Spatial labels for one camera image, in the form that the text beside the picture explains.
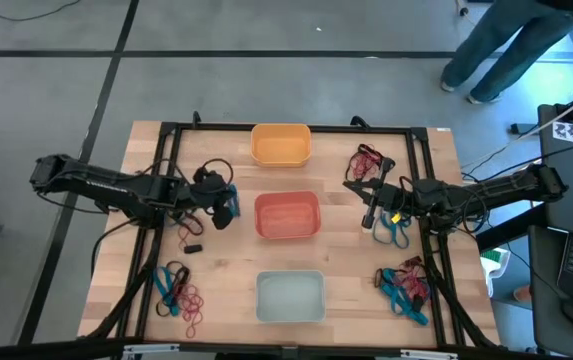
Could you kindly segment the person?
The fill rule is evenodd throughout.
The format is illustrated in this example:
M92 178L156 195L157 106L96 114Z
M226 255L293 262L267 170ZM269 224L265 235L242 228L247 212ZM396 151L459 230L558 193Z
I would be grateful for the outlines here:
M572 31L573 0L494 0L444 67L440 87L454 91L506 45L467 96L472 104L492 103Z

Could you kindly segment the orange plastic basket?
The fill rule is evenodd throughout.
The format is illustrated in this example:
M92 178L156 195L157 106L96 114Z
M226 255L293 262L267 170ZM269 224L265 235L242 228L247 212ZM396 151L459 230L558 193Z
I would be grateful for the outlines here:
M321 228L319 200L311 191L261 194L254 210L256 232L265 239L307 238Z

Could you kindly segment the silver metal plate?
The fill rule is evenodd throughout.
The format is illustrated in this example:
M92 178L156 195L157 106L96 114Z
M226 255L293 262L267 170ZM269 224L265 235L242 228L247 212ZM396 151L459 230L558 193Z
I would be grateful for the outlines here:
M179 351L179 344L137 344L125 346L122 356L127 360L141 360L144 355L175 353Z
M401 349L400 357L412 360L459 360L456 353L416 349Z

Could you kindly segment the black aluminium table frame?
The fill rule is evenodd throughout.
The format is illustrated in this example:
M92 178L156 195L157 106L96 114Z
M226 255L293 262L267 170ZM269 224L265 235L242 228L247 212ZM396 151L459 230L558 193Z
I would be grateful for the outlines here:
M304 166L267 168L252 158L248 124L134 123L124 171L148 166L156 153L175 155L186 173L207 165L233 177L241 215L222 231L207 226L199 237L203 250L193 255L181 252L176 229L166 228L163 233L159 263L178 260L186 264L204 301L203 319L195 335L187 336L187 323L181 317L157 315L156 290L136 295L124 322L125 333L195 351L263 350L283 355L301 355L307 350L432 349L453 342L455 328L443 300L425 307L429 324L420 326L392 313L373 286L378 268L395 267L424 251L417 227L409 229L410 245L404 250L374 241L361 228L365 205L342 181L349 158L362 143L395 161L390 181L406 176L460 182L449 129L316 126L312 154ZM310 238L273 241L260 237L254 224L255 199L264 193L287 191L316 194L320 230ZM316 270L323 275L326 310L322 321L270 324L257 319L257 277L275 270Z

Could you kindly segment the black crossbeam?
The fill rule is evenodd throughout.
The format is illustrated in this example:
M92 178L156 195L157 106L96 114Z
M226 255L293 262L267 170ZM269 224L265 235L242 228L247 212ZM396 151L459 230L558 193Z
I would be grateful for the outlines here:
M122 357L127 345L145 344L141 338L82 338L73 341L24 344L0 347L0 360L87 360L106 357ZM265 354L287 360L312 356L342 357L400 357L404 348L330 347L330 346L280 346L280 345L235 345L197 342L150 343L179 344L179 352L221 352L241 354ZM444 345L434 349L416 349L456 353L459 360L573 360L534 353L512 352L499 347L476 348Z

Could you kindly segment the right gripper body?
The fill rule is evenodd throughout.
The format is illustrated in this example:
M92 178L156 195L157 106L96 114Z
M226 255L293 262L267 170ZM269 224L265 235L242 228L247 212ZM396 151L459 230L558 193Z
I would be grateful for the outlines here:
M362 218L362 227L372 229L375 222L375 210L380 207L390 213L399 212L410 216L412 214L412 194L401 186L394 186L386 182L387 174L395 166L390 158L383 158L380 166L379 178L381 186L377 189L377 204L367 205L367 211Z

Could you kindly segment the thin black rubber band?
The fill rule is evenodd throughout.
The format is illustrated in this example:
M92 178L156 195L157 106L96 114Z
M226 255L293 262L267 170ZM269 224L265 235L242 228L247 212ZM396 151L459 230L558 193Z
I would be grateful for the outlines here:
M193 236L200 236L204 232L204 225L195 215L194 210L170 212L167 214L167 217L173 225L179 227L180 235L190 234Z

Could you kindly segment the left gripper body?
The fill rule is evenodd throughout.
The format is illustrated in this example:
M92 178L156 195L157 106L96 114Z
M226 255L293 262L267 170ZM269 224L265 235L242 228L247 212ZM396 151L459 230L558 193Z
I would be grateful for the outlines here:
M189 189L195 204L204 210L210 210L211 221L217 230L225 229L232 222L234 214L228 203L237 193L220 174L206 168L198 168Z

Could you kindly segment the white plastic basket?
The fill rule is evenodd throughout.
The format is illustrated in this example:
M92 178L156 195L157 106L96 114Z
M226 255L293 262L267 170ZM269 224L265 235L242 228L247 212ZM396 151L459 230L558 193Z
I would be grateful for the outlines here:
M317 270L263 271L256 277L261 323L320 323L326 317L325 277Z

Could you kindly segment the yellow plastic basket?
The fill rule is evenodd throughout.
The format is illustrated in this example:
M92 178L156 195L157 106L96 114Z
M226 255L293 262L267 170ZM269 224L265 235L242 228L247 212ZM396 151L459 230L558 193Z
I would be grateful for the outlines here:
M301 167L312 154L312 134L304 124L258 124L251 130L255 162L264 167Z

